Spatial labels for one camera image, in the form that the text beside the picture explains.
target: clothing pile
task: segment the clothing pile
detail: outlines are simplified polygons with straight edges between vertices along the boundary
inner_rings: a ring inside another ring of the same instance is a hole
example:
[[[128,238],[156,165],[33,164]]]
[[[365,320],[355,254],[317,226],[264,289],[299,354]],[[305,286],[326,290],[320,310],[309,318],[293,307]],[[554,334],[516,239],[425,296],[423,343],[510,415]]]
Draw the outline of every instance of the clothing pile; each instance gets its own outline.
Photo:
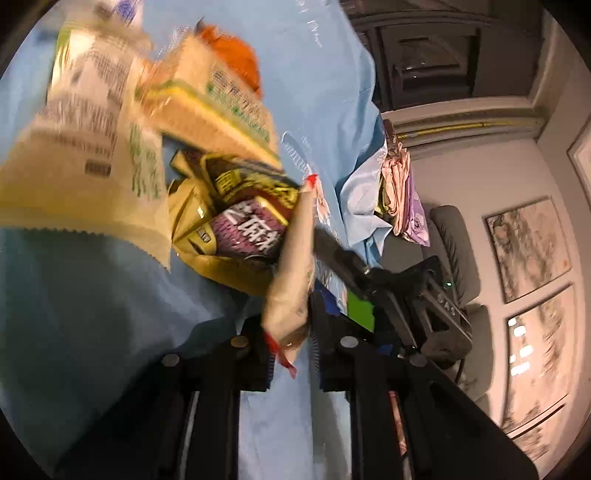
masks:
[[[392,225],[394,235],[429,247],[425,211],[414,188],[410,153],[398,142],[389,120],[384,120],[384,130],[388,153],[382,163],[375,214]]]

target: picture frame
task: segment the picture frame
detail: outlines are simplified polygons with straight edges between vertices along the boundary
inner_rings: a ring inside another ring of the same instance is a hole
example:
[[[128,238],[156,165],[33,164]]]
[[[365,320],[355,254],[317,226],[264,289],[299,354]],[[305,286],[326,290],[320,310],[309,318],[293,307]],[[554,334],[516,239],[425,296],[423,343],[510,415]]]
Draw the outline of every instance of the picture frame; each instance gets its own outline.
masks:
[[[569,283],[506,319],[508,381],[501,429],[507,435],[538,423],[568,396],[576,316],[576,289]]]
[[[559,405],[543,416],[541,420],[536,420],[532,426],[511,439],[532,462],[539,460],[539,458],[551,451],[556,430],[559,428],[560,423],[564,421],[565,406],[564,403]]]
[[[551,197],[484,217],[510,303],[565,275],[572,268],[558,210]]]
[[[566,151],[591,205],[591,116]]]

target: food package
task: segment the food package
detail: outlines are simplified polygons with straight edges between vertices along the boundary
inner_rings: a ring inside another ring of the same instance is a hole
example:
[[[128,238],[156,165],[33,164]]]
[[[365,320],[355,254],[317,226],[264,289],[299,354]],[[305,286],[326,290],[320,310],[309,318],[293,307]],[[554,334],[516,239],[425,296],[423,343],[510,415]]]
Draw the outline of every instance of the food package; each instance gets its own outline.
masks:
[[[258,99],[261,98],[261,77],[258,60],[252,47],[238,37],[228,35],[215,25],[199,22],[196,33],[213,49],[226,65],[238,74],[251,88]]]
[[[88,53],[97,36],[108,33],[125,39],[137,50],[152,48],[150,38],[140,29],[144,0],[99,0],[94,9],[75,4],[70,10],[69,20],[57,36],[49,89],[59,82],[62,72],[71,69],[80,56]]]
[[[141,88],[141,102],[152,124],[171,137],[281,169],[271,114],[239,75],[192,33],[153,65]]]
[[[297,201],[295,184],[228,155],[180,151],[171,165],[190,175],[169,190],[176,253],[204,277],[264,296]]]
[[[71,43],[92,40],[0,168],[0,225],[112,235],[169,267],[162,139],[134,103],[142,61],[119,27],[116,18],[65,26]]]
[[[261,319],[270,351],[289,369],[292,377],[297,373],[293,363],[308,335],[308,294],[314,281],[316,180],[316,175],[308,176],[300,190]]]

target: barcode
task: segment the barcode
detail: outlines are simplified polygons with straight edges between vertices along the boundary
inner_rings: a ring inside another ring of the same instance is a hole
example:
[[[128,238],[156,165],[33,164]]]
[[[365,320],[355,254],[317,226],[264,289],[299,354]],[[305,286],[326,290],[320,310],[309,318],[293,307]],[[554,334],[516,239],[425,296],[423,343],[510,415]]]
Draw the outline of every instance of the barcode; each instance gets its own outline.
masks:
[[[97,175],[99,177],[108,178],[109,175],[111,175],[111,164],[89,158],[86,160],[84,173],[87,175]]]
[[[115,141],[117,116],[80,95],[66,94],[52,98],[41,111],[41,116],[58,125],[103,135]]]

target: white wall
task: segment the white wall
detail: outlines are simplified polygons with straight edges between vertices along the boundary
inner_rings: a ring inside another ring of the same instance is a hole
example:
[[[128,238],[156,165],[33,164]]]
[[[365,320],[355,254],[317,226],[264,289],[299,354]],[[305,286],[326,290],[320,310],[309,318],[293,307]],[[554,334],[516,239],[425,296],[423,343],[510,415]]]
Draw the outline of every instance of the white wall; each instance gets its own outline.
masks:
[[[491,417],[500,423],[508,376],[506,320],[568,283],[573,283],[578,293],[582,291],[579,252],[563,197],[534,140],[513,140],[451,151],[414,161],[413,169],[421,201],[455,205],[466,222],[482,282],[482,292],[477,301],[487,305],[491,313],[495,370],[489,396]],[[554,199],[573,268],[566,275],[535,292],[505,304],[484,218],[544,196]],[[584,301],[581,294],[577,295],[577,321],[584,322]],[[582,345],[578,347],[577,351],[581,351]],[[576,359],[576,376],[580,372],[581,360],[579,355]],[[537,461],[536,465],[540,474],[545,475],[555,463],[550,452]]]
[[[532,106],[546,118],[554,114],[560,96],[576,65],[579,54],[568,35],[552,16],[544,11],[544,43],[538,59],[538,71],[528,95]]]
[[[577,138],[590,114],[591,73],[579,57],[575,67],[570,71],[570,77],[556,109],[538,141],[538,148],[558,184],[573,221],[574,234],[580,246],[584,294],[588,299],[591,299],[591,209],[567,156],[567,150]],[[587,302],[586,308],[587,318],[591,319],[591,302]],[[591,345],[590,328],[580,331],[580,341],[587,346]],[[573,386],[569,416],[554,452],[556,461],[567,453],[569,446],[581,431],[591,403],[591,348],[581,348],[580,352],[582,369],[577,372],[580,378]],[[564,467],[571,461],[590,437],[591,424],[587,424],[560,466]],[[559,468],[553,472],[552,478],[556,478],[560,471]]]

